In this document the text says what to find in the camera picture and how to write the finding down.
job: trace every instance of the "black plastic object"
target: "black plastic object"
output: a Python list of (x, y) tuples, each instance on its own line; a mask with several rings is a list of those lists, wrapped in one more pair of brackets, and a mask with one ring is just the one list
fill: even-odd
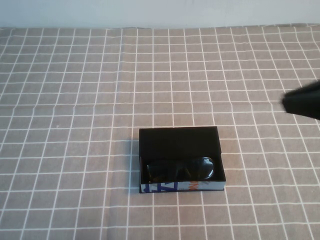
[(214, 174), (215, 163), (210, 157), (181, 160), (157, 160), (147, 165), (151, 183), (205, 181)]
[(320, 81), (287, 92), (282, 104), (289, 114), (320, 120)]

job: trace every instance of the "gray tablecloth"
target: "gray tablecloth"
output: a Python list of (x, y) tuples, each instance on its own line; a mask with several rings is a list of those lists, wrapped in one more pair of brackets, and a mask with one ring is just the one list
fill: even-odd
[[(0, 239), (320, 238), (320, 26), (0, 29)], [(138, 129), (218, 126), (225, 191), (139, 194)]]

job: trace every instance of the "table surface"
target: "table surface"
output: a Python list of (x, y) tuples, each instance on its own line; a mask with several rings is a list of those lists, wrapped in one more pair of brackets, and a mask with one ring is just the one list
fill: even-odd
[[(320, 25), (0, 29), (0, 239), (315, 240)], [(224, 191), (139, 194), (138, 129), (218, 126)]]

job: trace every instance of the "white grid line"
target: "white grid line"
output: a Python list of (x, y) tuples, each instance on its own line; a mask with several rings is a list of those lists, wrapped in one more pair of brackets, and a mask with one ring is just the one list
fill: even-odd
[[(108, 33), (108, 30), (105, 32), (105, 41), (107, 40), (107, 33)], [(119, 54), (119, 62), (118, 62), (118, 70), (120, 68), (120, 57), (121, 55)], [(116, 75), (116, 79), (118, 80), (119, 79), (119, 72), (117, 73)], [(119, 83), (116, 83), (116, 86), (115, 86), (115, 91), (117, 92), (117, 89), (118, 89), (118, 84)], [(97, 98), (98, 98), (98, 89), (99, 89), (99, 86), (97, 87), (97, 94), (96, 94), (96, 98), (95, 98), (95, 102), (97, 102)], [(106, 170), (107, 170), (107, 173), (105, 175), (105, 185), (104, 185), (104, 194), (103, 194), (103, 206), (106, 205), (106, 198), (107, 198), (107, 187), (108, 187), (108, 176), (109, 176), (109, 167), (110, 167), (110, 155), (111, 155), (111, 142), (112, 142), (112, 135), (113, 135), (113, 126), (114, 126), (114, 121), (115, 121), (115, 106), (116, 106), (116, 99), (117, 99), (117, 94), (115, 93), (114, 94), (114, 100), (113, 100), (113, 107), (112, 107), (112, 120), (111, 120), (111, 132), (110, 132), (110, 143), (109, 143), (109, 151), (108, 151), (108, 163), (107, 163), (107, 167), (106, 167)], [(93, 127), (93, 124), (94, 124), (94, 120), (92, 118), (92, 125), (91, 125), (91, 129)], [(101, 214), (101, 229), (100, 229), (100, 239), (102, 239), (102, 230), (103, 230), (103, 226), (104, 226), (104, 220), (105, 220), (105, 209), (102, 210), (102, 214)]]
[[(245, 78), (244, 78), (243, 74), (242, 74), (242, 79), (243, 79), (244, 87), (245, 87), (245, 89), (247, 89), (246, 84), (245, 84)], [(264, 162), (265, 162), (265, 165), (266, 165), (266, 169), (267, 169), (267, 172), (268, 172), (268, 176), (269, 176), (269, 179), (270, 179), (270, 182), (271, 182), (272, 192), (274, 194), (274, 198), (275, 198), (275, 201), (276, 201), (276, 204), (277, 204), (277, 210), (279, 212), (281, 223), (284, 223), (283, 215), (282, 215), (282, 212), (281, 212), (281, 209), (280, 209), (280, 206), (279, 206), (278, 196), (277, 196), (277, 193), (276, 193), (276, 190), (275, 190), (275, 187), (274, 187), (273, 179), (272, 179), (271, 174), (270, 174), (269, 164), (268, 164), (268, 161), (267, 161), (267, 158), (266, 158), (265, 150), (264, 150), (264, 147), (263, 147), (263, 144), (262, 144), (262, 140), (261, 140), (261, 137), (260, 137), (260, 133), (259, 133), (259, 130), (258, 130), (258, 126), (257, 126), (256, 118), (255, 118), (255, 115), (254, 115), (254, 112), (253, 112), (253, 105), (252, 104), (251, 104), (251, 111), (252, 111), (251, 114), (252, 114), (252, 118), (253, 118), (254, 125), (255, 125), (255, 130), (257, 132), (257, 135), (258, 135), (258, 138), (259, 138), (260, 147), (261, 147), (261, 150), (262, 150), (262, 153), (263, 153), (263, 159), (264, 159)], [(282, 225), (282, 228), (283, 228), (283, 232), (284, 232), (284, 235), (285, 235), (285, 239), (288, 240), (288, 235), (287, 235), (287, 231), (286, 231), (285, 226)]]
[[(136, 46), (135, 46), (135, 70), (137, 70), (137, 57), (138, 57), (138, 38), (136, 38)], [(136, 79), (137, 79), (137, 72), (134, 72), (134, 83), (133, 83), (133, 107), (132, 107), (132, 123), (131, 123), (131, 146), (130, 146), (130, 170), (132, 170), (132, 159), (134, 153), (134, 123), (135, 123), (135, 96), (136, 96)], [(129, 191), (128, 191), (128, 202), (127, 202), (127, 212), (126, 212), (126, 229), (125, 229), (125, 240), (128, 240), (129, 235), (129, 214), (130, 214), (130, 193), (131, 193), (131, 171), (129, 172)]]
[[(76, 30), (73, 31), (73, 39), (72, 39), (72, 42), (75, 40), (75, 33), (76, 33)], [(67, 70), (67, 66), (65, 66), (64, 74), (63, 74), (63, 75), (65, 75), (66, 70)], [(73, 109), (73, 115), (72, 115), (71, 123), (72, 123), (73, 120), (74, 120), (74, 115), (75, 115), (74, 113), (75, 113), (75, 110)], [(70, 128), (69, 131), (68, 131), (68, 140), (70, 139), (70, 135), (71, 135), (71, 128)], [(63, 167), (64, 167), (66, 155), (67, 155), (67, 148), (68, 148), (68, 144), (66, 144), (66, 146), (65, 146), (64, 157), (63, 157), (63, 160), (62, 160), (62, 166), (61, 166), (60, 175), (59, 175), (59, 179), (58, 179), (58, 183), (57, 183), (57, 188), (60, 187), (60, 182), (61, 182)], [(56, 206), (57, 198), (58, 198), (58, 191), (55, 193), (54, 202), (53, 202), (53, 207)], [(54, 217), (54, 211), (52, 211), (51, 216), (50, 216), (49, 228), (51, 228), (51, 224), (52, 224), (53, 217)], [(48, 233), (47, 233), (46, 239), (49, 239), (49, 236), (50, 236), (50, 229), (49, 229), (49, 231), (48, 231)]]
[[(227, 89), (228, 99), (231, 102), (230, 94), (229, 94), (229, 91), (228, 91), (229, 88), (228, 88), (227, 82), (225, 82), (225, 87)], [(233, 120), (233, 123), (236, 124), (235, 116), (234, 116), (233, 113), (232, 113), (232, 120)], [(238, 138), (239, 136), (238, 136), (238, 132), (237, 131), (235, 131), (235, 134), (236, 134), (236, 137)], [(255, 220), (255, 224), (256, 224), (256, 229), (257, 229), (258, 237), (261, 240), (261, 235), (260, 235), (260, 230), (259, 230), (259, 227), (258, 227), (258, 220), (257, 220), (256, 210), (255, 210), (255, 207), (253, 205), (254, 201), (253, 201), (251, 190), (250, 190), (250, 185), (249, 185), (248, 175), (247, 175), (247, 171), (246, 171), (245, 161), (244, 161), (244, 157), (243, 157), (243, 153), (242, 153), (242, 149), (241, 149), (241, 145), (240, 145), (239, 139), (237, 140), (237, 143), (238, 143), (238, 147), (239, 147), (239, 150), (240, 150), (240, 156), (241, 156), (242, 165), (243, 165), (243, 169), (244, 169), (245, 180), (246, 180), (247, 185), (249, 186), (249, 196), (250, 196), (250, 201), (251, 201), (251, 205), (252, 205), (252, 210), (253, 210), (254, 220)]]

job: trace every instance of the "grid pattern tablecloth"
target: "grid pattern tablecloth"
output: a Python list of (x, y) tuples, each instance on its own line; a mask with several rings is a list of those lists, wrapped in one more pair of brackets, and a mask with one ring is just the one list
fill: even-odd
[[(320, 26), (0, 30), (0, 239), (320, 238)], [(138, 129), (218, 126), (225, 191), (139, 194)]]

